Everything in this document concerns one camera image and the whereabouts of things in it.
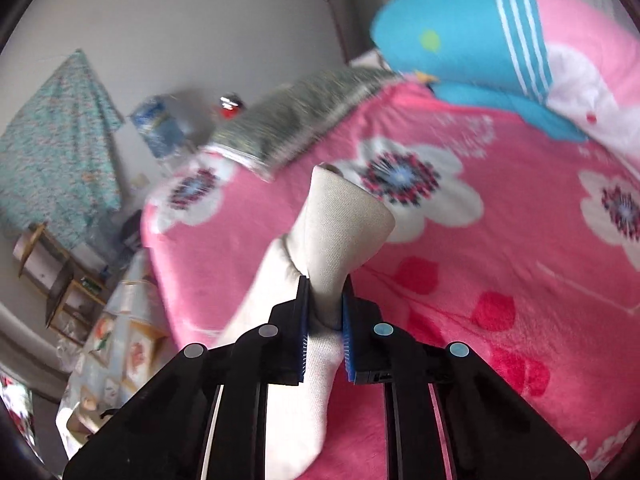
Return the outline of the red cup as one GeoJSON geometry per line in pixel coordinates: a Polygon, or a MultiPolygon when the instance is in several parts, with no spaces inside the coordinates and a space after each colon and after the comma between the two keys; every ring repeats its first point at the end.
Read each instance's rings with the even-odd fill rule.
{"type": "Polygon", "coordinates": [[[224,94],[219,98],[220,114],[225,120],[238,116],[244,108],[244,102],[236,93],[224,94]]]}

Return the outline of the teal floral wall cloth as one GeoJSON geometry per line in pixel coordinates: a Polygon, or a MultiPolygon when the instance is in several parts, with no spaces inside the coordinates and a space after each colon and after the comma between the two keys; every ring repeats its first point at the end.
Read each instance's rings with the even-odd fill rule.
{"type": "Polygon", "coordinates": [[[124,120],[76,50],[1,136],[1,234],[43,222],[67,249],[122,206],[113,134],[124,120]]]}

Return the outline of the beige zip jacket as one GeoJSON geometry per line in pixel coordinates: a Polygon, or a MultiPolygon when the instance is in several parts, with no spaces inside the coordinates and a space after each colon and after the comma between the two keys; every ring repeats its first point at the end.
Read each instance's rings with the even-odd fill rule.
{"type": "Polygon", "coordinates": [[[306,372],[296,386],[271,386],[267,396],[266,476],[295,479],[318,457],[326,437],[326,411],[343,361],[341,296],[348,274],[371,259],[395,227],[390,211],[320,165],[292,228],[273,240],[242,304],[218,338],[232,344],[267,322],[273,306],[296,295],[299,278],[310,281],[306,372]]]}

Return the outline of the blue water bottle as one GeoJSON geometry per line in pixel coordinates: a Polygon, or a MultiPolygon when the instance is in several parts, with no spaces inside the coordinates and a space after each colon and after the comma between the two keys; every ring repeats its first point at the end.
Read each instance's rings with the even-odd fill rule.
{"type": "Polygon", "coordinates": [[[130,113],[129,119],[157,160],[177,156],[186,146],[186,135],[164,96],[150,96],[130,113]]]}

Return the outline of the pink cylinder bin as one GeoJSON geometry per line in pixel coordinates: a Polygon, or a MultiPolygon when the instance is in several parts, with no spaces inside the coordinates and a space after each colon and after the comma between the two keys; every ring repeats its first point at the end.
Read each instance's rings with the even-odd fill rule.
{"type": "Polygon", "coordinates": [[[25,231],[15,243],[13,257],[17,260],[18,277],[47,296],[62,270],[64,258],[46,236],[40,236],[35,243],[31,238],[32,232],[25,231]]]}

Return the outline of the blue striped pillow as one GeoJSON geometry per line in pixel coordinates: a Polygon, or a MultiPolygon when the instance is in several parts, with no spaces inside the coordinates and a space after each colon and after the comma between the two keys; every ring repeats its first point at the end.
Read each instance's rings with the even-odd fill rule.
{"type": "Polygon", "coordinates": [[[554,140],[586,140],[548,107],[554,78],[536,0],[392,0],[370,34],[392,70],[431,77],[442,101],[512,112],[554,140]]]}

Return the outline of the fruit pattern bed sheet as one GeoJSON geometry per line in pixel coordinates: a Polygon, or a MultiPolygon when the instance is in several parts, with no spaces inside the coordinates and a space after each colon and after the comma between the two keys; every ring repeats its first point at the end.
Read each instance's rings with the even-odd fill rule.
{"type": "Polygon", "coordinates": [[[79,351],[55,426],[73,457],[176,353],[150,252],[132,258],[79,351]]]}

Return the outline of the grey lace pillow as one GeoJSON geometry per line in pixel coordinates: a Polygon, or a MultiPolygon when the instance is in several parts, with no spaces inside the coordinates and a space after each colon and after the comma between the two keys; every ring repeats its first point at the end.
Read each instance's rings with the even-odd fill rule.
{"type": "Polygon", "coordinates": [[[361,66],[307,75],[216,127],[205,148],[270,181],[363,101],[398,80],[390,70],[361,66]]]}

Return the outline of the pink floral blanket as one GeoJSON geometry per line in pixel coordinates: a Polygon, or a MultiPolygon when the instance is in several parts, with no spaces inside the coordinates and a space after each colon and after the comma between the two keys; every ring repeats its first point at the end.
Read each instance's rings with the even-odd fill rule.
{"type": "Polygon", "coordinates": [[[582,0],[502,2],[585,141],[400,82],[272,182],[202,151],[143,237],[176,341],[235,340],[294,294],[283,234],[329,162],[396,221],[358,294],[417,340],[467,342],[604,479],[639,428],[639,43],[582,0]]]}

